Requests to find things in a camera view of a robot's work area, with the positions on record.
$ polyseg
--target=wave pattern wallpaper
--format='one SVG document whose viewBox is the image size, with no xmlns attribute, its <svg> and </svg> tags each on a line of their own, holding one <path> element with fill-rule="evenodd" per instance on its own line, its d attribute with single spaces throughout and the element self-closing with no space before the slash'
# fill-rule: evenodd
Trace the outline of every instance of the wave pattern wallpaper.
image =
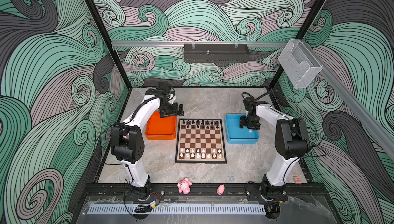
<svg viewBox="0 0 394 224">
<path fill-rule="evenodd" d="M 352 94 L 394 137 L 394 0 L 326 0 L 305 40 Z M 305 158 L 324 183 L 344 223 L 394 221 L 394 163 L 322 77 L 294 89 L 279 81 L 282 111 L 308 124 Z"/>
<path fill-rule="evenodd" d="M 112 40 L 288 41 L 313 0 L 94 0 Z M 252 48 L 248 63 L 185 63 L 182 48 L 119 47 L 133 86 L 267 86 L 281 49 Z"/>
<path fill-rule="evenodd" d="M 92 21 L 84 0 L 0 0 L 1 223 L 69 223 L 94 181 L 127 89 Z"/>
</svg>

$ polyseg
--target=pink figurine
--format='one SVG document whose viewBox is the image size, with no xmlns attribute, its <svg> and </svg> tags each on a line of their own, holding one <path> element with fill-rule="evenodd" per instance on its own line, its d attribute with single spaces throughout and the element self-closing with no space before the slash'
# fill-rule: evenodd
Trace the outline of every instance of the pink figurine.
<svg viewBox="0 0 394 224">
<path fill-rule="evenodd" d="M 222 195 L 223 192 L 224 192 L 224 185 L 222 184 L 222 185 L 220 185 L 220 186 L 218 187 L 217 193 L 218 193 L 219 195 Z"/>
<path fill-rule="evenodd" d="M 184 178 L 182 181 L 178 183 L 178 191 L 179 193 L 183 192 L 183 194 L 188 194 L 190 192 L 191 182 L 188 178 Z"/>
</svg>

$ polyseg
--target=orange tray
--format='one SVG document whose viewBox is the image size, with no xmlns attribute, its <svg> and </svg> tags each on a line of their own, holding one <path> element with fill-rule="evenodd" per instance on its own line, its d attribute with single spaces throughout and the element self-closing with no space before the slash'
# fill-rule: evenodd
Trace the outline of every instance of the orange tray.
<svg viewBox="0 0 394 224">
<path fill-rule="evenodd" d="M 176 138 L 176 116 L 160 118 L 155 111 L 147 122 L 145 136 L 148 140 L 173 140 Z"/>
</svg>

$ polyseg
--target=white mesh basket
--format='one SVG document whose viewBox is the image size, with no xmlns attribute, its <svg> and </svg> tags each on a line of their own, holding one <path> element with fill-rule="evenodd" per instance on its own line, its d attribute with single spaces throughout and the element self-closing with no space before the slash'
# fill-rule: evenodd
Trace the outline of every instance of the white mesh basket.
<svg viewBox="0 0 394 224">
<path fill-rule="evenodd" d="M 294 88 L 306 88 L 323 69 L 314 56 L 312 48 L 299 39 L 290 39 L 283 49 L 278 59 Z"/>
</svg>

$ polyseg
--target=blue tray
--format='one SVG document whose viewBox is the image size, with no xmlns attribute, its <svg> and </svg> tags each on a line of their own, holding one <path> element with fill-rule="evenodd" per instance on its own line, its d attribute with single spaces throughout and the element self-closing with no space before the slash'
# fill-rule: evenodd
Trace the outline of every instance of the blue tray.
<svg viewBox="0 0 394 224">
<path fill-rule="evenodd" d="M 227 142 L 229 144 L 255 144 L 259 140 L 259 132 L 248 128 L 239 128 L 239 118 L 244 114 L 226 115 Z"/>
</svg>

